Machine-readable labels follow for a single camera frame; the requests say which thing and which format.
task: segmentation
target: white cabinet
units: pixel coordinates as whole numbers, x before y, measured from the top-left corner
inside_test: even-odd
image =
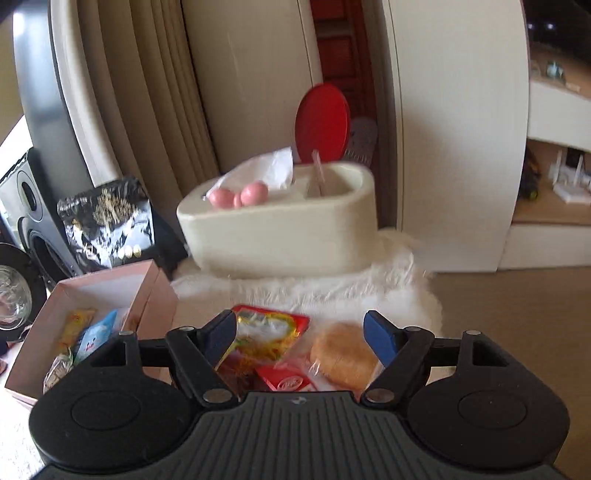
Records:
[[[396,105],[398,226],[433,271],[495,271],[528,124],[519,0],[382,0]]]
[[[549,61],[557,61],[567,83],[532,75],[528,148],[542,179],[537,200],[520,199],[515,205],[499,268],[591,265],[591,208],[564,203],[547,174],[566,147],[587,152],[586,165],[591,165],[591,66],[535,43],[530,57],[542,71]]]
[[[294,144],[304,94],[322,81],[308,0],[182,0],[222,171]]]

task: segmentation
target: yellow snack packet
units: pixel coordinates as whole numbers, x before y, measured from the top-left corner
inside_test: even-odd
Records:
[[[56,356],[65,355],[73,348],[82,330],[88,327],[95,316],[95,309],[72,310],[66,319],[64,329],[56,345]]]

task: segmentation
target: pink cardboard box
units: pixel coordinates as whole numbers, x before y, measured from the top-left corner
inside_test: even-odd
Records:
[[[151,339],[168,332],[177,302],[166,275],[151,260],[61,281],[37,315],[5,388],[17,400],[35,404],[43,394],[43,379],[72,310],[96,309],[93,322],[97,322],[113,309],[129,308],[123,330],[136,330],[139,339]],[[144,371],[154,378],[160,375],[159,368]]]

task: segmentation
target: white wardrobe door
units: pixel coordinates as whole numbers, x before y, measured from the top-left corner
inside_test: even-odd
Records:
[[[399,225],[429,270],[494,271],[527,136],[521,2],[384,0],[384,11],[400,78]]]
[[[322,76],[308,0],[182,0],[222,171],[294,143],[297,107]]]

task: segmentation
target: plastic wrapper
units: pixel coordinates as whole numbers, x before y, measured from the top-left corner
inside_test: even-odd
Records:
[[[274,310],[237,305],[236,339],[217,373],[237,394],[255,389],[255,369],[279,361],[306,331],[310,319]]]
[[[258,155],[240,163],[220,177],[205,196],[209,197],[209,193],[216,189],[240,192],[246,185],[255,181],[262,181],[267,185],[270,197],[281,195],[291,185],[293,170],[294,161],[290,147]]]
[[[125,321],[127,320],[128,313],[129,313],[129,309],[126,309],[126,308],[116,310],[115,323],[113,324],[113,329],[111,330],[112,335],[123,330],[123,327],[125,326]],[[138,325],[129,325],[128,324],[128,327],[126,328],[126,330],[136,331],[137,327],[138,327]]]
[[[56,355],[66,355],[76,345],[82,331],[88,327],[95,316],[94,309],[72,310],[66,318],[64,329],[60,339],[57,341]]]
[[[317,391],[351,390],[356,398],[383,370],[361,325],[348,322],[307,332],[275,368],[299,371]]]
[[[72,355],[72,350],[67,349],[66,353],[60,353],[51,364],[49,372],[43,379],[43,393],[46,393],[64,378],[73,367],[74,356]]]
[[[76,352],[74,365],[78,365],[109,340],[116,320],[117,310],[112,310],[100,322],[96,322],[86,329],[80,342],[80,348]]]
[[[61,199],[57,213],[85,273],[153,259],[170,276],[187,256],[137,179],[115,180]]]

